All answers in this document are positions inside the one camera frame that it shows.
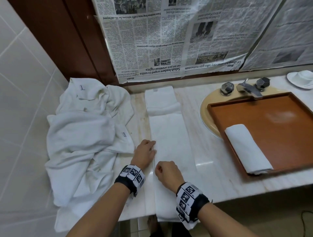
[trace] beige sink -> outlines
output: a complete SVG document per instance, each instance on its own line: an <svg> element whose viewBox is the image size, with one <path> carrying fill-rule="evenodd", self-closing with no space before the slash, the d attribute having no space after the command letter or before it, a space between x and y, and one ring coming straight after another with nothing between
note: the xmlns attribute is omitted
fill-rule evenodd
<svg viewBox="0 0 313 237"><path fill-rule="evenodd" d="M202 119L203 123L206 125L206 127L216 136L221 137L216 125L214 124L214 121L209 114L209 111L207 110L208 104L212 103L218 103L218 102L225 102L229 100L235 100L235 99L241 99L241 98L247 98L250 95L246 92L241 93L238 92L236 89L236 86L238 84L234 84L234 91L230 94L230 96L223 96L220 92L220 89L216 89L212 93L210 93L207 97L205 97L200 105L199 108L199 114L200 118ZM261 92L262 95L273 95L273 94L279 94L286 92L285 90L279 90L275 87L269 86L265 88L263 92Z"/></svg>

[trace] newspaper page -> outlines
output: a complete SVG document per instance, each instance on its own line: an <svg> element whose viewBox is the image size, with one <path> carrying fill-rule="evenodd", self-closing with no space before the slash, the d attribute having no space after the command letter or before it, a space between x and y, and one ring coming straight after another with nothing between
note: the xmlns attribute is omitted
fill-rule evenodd
<svg viewBox="0 0 313 237"><path fill-rule="evenodd" d="M120 83L237 70L281 0L93 0Z"/></svg>
<svg viewBox="0 0 313 237"><path fill-rule="evenodd" d="M313 1L287 0L240 71L313 63Z"/></svg>

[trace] cup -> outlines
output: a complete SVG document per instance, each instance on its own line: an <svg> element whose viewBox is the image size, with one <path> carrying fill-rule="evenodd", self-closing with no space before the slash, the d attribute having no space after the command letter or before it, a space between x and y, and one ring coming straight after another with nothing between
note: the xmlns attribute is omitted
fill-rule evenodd
<svg viewBox="0 0 313 237"><path fill-rule="evenodd" d="M313 84L313 72L304 70L296 73L290 81L300 86L309 86Z"/></svg>

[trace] tray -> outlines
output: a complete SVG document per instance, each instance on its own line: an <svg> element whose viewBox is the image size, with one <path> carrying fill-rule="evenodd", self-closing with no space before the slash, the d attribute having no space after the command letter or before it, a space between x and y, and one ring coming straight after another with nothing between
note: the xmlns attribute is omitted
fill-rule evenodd
<svg viewBox="0 0 313 237"><path fill-rule="evenodd" d="M313 167L313 112L293 93L238 99L207 106L234 162L247 175L225 129L244 124L277 173Z"/></svg>

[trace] faucet spout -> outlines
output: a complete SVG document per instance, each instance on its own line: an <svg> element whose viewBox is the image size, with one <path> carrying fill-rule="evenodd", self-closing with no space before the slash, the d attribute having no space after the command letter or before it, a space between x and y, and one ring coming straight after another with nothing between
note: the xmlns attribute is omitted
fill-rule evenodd
<svg viewBox="0 0 313 237"><path fill-rule="evenodd" d="M248 94L252 95L255 100L263 98L263 95L260 93L260 91L248 83L239 83L236 88L239 92L247 92Z"/></svg>

